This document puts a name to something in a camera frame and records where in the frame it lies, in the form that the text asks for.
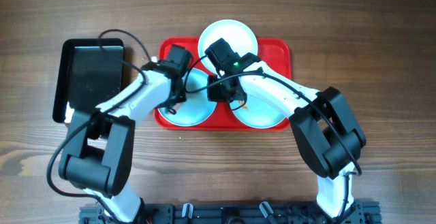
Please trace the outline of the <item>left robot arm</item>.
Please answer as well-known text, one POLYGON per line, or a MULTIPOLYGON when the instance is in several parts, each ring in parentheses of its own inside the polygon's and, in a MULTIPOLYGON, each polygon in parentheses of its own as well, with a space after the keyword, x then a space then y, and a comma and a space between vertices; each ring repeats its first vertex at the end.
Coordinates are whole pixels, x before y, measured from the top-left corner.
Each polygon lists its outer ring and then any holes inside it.
POLYGON ((160 60, 138 70, 137 78, 118 95, 92 110, 76 110, 64 141, 52 159, 60 178, 80 189, 78 197, 95 199, 115 223, 146 223, 144 201, 127 180, 134 133, 155 108, 185 100, 183 76, 188 63, 160 60))

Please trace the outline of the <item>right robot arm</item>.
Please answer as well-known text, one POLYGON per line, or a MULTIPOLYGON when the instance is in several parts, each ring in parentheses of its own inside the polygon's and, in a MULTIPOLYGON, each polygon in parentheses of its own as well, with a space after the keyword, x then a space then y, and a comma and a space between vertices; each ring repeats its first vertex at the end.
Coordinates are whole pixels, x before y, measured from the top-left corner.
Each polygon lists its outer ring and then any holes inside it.
POLYGON ((337 223, 353 201, 351 179, 361 175, 357 160, 366 138, 343 94, 297 84, 254 54, 230 51, 206 55, 222 76, 210 85, 225 93, 240 88, 286 116, 304 162, 317 175, 318 206, 337 223))

